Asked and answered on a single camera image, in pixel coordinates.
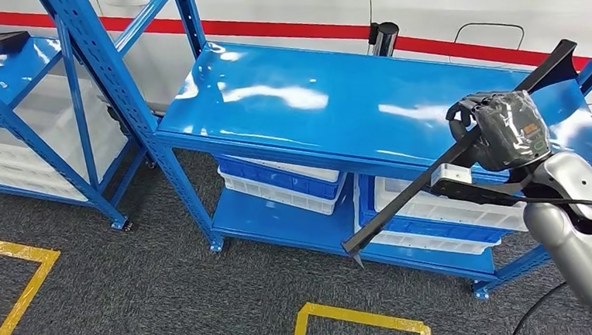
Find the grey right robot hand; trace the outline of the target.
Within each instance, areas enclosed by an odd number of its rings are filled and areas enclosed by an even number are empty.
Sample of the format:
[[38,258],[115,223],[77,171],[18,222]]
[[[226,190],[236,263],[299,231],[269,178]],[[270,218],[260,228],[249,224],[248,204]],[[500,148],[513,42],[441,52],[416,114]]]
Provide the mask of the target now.
[[505,171],[551,155],[548,128],[524,90],[467,95],[449,107],[446,119],[456,141],[468,134],[472,123],[481,131],[459,159],[461,166]]

